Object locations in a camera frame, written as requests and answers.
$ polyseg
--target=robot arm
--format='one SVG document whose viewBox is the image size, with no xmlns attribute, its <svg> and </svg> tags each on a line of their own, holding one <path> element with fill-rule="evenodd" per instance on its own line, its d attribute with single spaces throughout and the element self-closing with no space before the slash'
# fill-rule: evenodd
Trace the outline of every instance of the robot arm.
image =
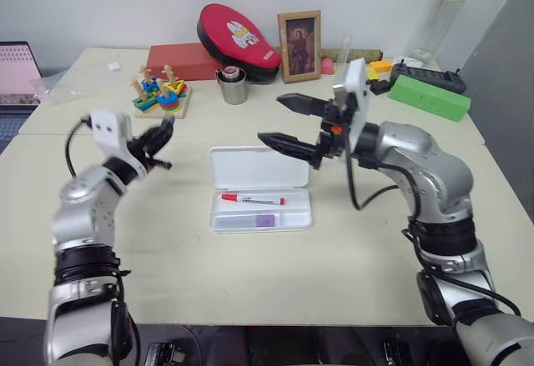
<svg viewBox="0 0 534 366">
<path fill-rule="evenodd" d="M 107 156 L 67 183 L 53 220 L 55 281 L 49 293 L 44 339 L 47 364 L 118 364 L 136 334 L 124 302 L 120 260 L 113 247 L 114 211 L 126 186 L 154 166 L 170 140 L 174 118 L 132 138 L 129 117 L 91 113 L 94 138 Z"/>
<path fill-rule="evenodd" d="M 259 139 L 314 168 L 323 157 L 344 157 L 358 210 L 363 205 L 355 197 L 351 158 L 394 180 L 412 213 L 403 233 L 423 266 L 417 283 L 429 319 L 455 328 L 474 365 L 534 364 L 534 328 L 513 303 L 494 292 L 484 248 L 475 236 L 469 168 L 420 128 L 366 122 L 363 59 L 342 70 L 333 89 L 334 99 L 328 102 L 298 93 L 278 98 L 297 113 L 322 118 L 315 145 L 281 133 L 260 133 Z M 496 299 L 516 315 L 499 311 Z"/>
</svg>

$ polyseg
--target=white plastic box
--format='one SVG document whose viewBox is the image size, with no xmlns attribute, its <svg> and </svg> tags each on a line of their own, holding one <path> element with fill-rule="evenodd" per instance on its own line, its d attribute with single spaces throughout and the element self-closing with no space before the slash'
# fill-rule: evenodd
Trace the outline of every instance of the white plastic box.
<svg viewBox="0 0 534 366">
<path fill-rule="evenodd" d="M 311 227 L 310 167 L 268 147 L 214 147 L 209 166 L 215 188 L 209 226 L 216 233 L 306 230 Z M 223 200 L 223 193 L 283 198 L 284 205 Z"/>
</svg>

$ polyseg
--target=table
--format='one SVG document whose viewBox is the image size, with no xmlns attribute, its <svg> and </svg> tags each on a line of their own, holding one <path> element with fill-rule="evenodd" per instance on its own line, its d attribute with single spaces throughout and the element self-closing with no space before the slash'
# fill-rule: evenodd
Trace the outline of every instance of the table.
<svg viewBox="0 0 534 366">
<path fill-rule="evenodd" d="M 92 57 L 101 51 L 86 53 Z M 137 57 L 142 52 L 129 54 Z M 156 169 L 143 182 L 132 183 L 116 213 L 114 250 L 123 268 L 133 270 L 125 287 L 136 321 L 431 324 L 416 287 L 421 267 L 400 234 L 408 214 L 404 199 L 399 192 L 389 192 L 364 212 L 356 212 L 350 205 L 345 167 L 338 160 L 326 159 L 319 172 L 311 172 L 312 229 L 219 235 L 208 227 L 214 194 L 209 148 L 258 145 L 257 131 L 280 130 L 315 141 L 319 119 L 293 114 L 272 103 L 271 96 L 291 91 L 328 96 L 328 78 L 253 86 L 249 100 L 239 106 L 223 103 L 215 82 L 194 84 L 186 119 L 176 122 L 176 134 L 159 156 L 174 167 L 168 172 Z M 275 94 L 270 94 L 270 87 Z M 39 107 L 0 156 L 0 267 L 5 271 L 0 283 L 6 288 L 0 316 L 46 318 L 54 266 L 50 226 L 59 189 L 70 179 L 63 159 L 64 134 L 84 109 L 94 105 L 132 113 L 128 90 L 122 90 L 116 88 L 122 102 L 119 96 L 92 96 Z M 534 228 L 471 120 L 454 123 L 385 96 L 372 98 L 370 120 L 391 115 L 396 121 L 425 126 L 444 150 L 471 168 L 477 236 L 486 246 L 496 288 L 516 302 L 526 318 L 534 319 L 534 287 L 517 283 L 530 281 Z M 133 130 L 140 133 L 152 123 L 133 118 Z M 103 156 L 92 137 L 82 133 L 73 140 L 72 159 L 81 170 Z M 359 198 L 390 183 L 380 173 L 364 169 L 355 170 L 355 179 Z M 147 213 L 140 213 L 141 208 Z"/>
<path fill-rule="evenodd" d="M 103 81 L 105 88 L 80 95 L 80 98 L 68 102 L 43 103 L 19 133 L 66 134 L 80 116 L 95 108 L 128 113 L 132 118 L 133 133 L 141 133 L 156 122 L 134 116 L 131 101 L 135 98 L 135 91 L 129 86 L 129 79 L 146 62 L 148 53 L 146 50 L 87 49 L 59 82 L 57 90 L 65 93 L 69 91 L 67 87 L 76 87 L 76 82 L 84 81 L 84 76 L 88 75 L 95 75 L 94 78 Z M 117 58 L 122 66 L 118 72 L 110 72 L 106 67 L 109 59 L 113 58 Z M 176 122 L 174 133 L 190 139 L 227 137 L 231 142 L 235 137 L 246 134 L 255 136 L 257 132 L 280 131 L 313 143 L 317 138 L 320 120 L 292 113 L 283 105 L 275 103 L 275 99 L 292 92 L 323 99 L 332 98 L 332 81 L 333 76 L 322 76 L 319 80 L 306 83 L 284 84 L 279 74 L 271 84 L 249 85 L 249 99 L 239 106 L 228 105 L 223 101 L 215 81 L 188 82 L 193 87 L 191 102 L 186 118 Z M 467 115 L 456 123 L 392 101 L 386 94 L 377 97 L 369 92 L 369 95 L 369 120 L 373 123 L 390 120 L 415 124 L 431 132 L 438 143 L 484 143 L 483 137 Z M 88 129 L 81 130 L 81 133 L 91 134 Z"/>
</svg>

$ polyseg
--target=wooden peg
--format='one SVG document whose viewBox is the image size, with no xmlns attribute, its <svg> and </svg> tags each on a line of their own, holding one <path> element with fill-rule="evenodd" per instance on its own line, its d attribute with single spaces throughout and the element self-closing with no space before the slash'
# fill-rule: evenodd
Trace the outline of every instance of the wooden peg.
<svg viewBox="0 0 534 366">
<path fill-rule="evenodd" d="M 176 78 L 174 77 L 173 68 L 171 68 L 168 64 L 164 66 L 164 69 L 161 71 L 161 73 L 167 74 L 167 79 L 169 80 L 169 83 L 172 87 L 176 87 Z"/>
<path fill-rule="evenodd" d="M 152 74 L 150 74 L 152 70 L 147 68 L 146 66 L 141 66 L 139 69 L 139 72 L 143 74 L 144 81 L 151 84 L 152 83 Z"/>
<path fill-rule="evenodd" d="M 132 78 L 130 85 L 134 87 L 135 90 L 137 91 L 137 94 L 139 95 L 139 99 L 141 99 L 142 101 L 147 100 L 146 92 L 141 88 L 141 84 L 139 84 L 139 82 L 135 78 Z"/>
<path fill-rule="evenodd" d="M 162 80 L 161 78 L 158 78 L 156 80 L 156 83 L 158 84 L 159 91 L 161 91 L 161 94 L 163 95 L 163 97 L 164 98 L 168 98 L 169 97 L 169 90 L 167 89 L 167 87 L 165 87 L 164 80 Z"/>
</svg>

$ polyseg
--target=picture frame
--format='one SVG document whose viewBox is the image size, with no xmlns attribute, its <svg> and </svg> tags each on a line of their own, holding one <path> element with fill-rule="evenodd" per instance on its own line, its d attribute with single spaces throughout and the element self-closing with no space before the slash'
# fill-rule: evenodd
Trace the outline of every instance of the picture frame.
<svg viewBox="0 0 534 366">
<path fill-rule="evenodd" d="M 320 10 L 278 15 L 285 83 L 320 78 Z"/>
</svg>

